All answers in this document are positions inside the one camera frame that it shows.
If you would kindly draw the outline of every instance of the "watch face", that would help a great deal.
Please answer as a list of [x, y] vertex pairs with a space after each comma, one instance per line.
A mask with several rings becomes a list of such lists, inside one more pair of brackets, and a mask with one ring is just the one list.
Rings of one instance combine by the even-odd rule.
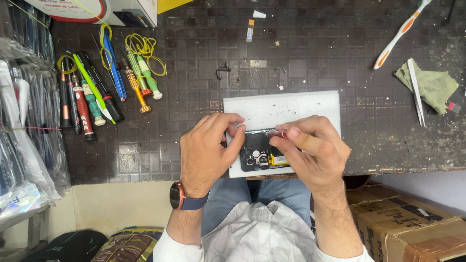
[[170, 188], [170, 204], [173, 209], [177, 209], [179, 206], [179, 189], [178, 185], [176, 183], [173, 183], [173, 185]]

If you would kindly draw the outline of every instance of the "brown cardboard box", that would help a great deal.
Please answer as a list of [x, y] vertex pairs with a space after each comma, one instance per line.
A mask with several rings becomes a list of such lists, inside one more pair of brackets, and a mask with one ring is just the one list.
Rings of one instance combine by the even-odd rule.
[[381, 186], [347, 192], [347, 197], [361, 240], [376, 262], [466, 261], [461, 217]]

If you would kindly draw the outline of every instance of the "smartwatch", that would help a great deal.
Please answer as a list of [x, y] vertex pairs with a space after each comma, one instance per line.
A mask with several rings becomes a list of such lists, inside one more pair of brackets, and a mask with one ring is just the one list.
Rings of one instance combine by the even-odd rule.
[[170, 204], [176, 210], [201, 209], [209, 198], [209, 192], [203, 198], [187, 198], [181, 182], [175, 182], [170, 188]]

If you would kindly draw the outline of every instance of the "green cleaning cloth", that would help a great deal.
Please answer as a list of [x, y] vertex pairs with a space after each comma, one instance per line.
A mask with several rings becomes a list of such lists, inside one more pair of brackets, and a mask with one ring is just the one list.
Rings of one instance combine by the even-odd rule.
[[[413, 64], [414, 72], [416, 73], [416, 79], [418, 80], [419, 95], [421, 96], [422, 100], [433, 107], [440, 115], [445, 114], [445, 103], [453, 94], [453, 92], [458, 88], [459, 84], [450, 77], [448, 71], [423, 71], [418, 67], [416, 62], [414, 62], [414, 59]], [[412, 92], [408, 62], [404, 63], [401, 68], [395, 72], [395, 75]]]

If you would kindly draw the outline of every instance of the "white foam pad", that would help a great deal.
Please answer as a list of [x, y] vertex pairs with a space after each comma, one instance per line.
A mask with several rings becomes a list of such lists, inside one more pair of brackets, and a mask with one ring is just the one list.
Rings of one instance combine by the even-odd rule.
[[[340, 97], [338, 91], [320, 91], [224, 98], [225, 113], [238, 113], [244, 117], [246, 130], [274, 128], [277, 124], [295, 121], [312, 115], [327, 117], [341, 137]], [[232, 137], [227, 134], [226, 143]], [[230, 177], [251, 177], [294, 173], [291, 167], [244, 172], [240, 156], [229, 169]]]

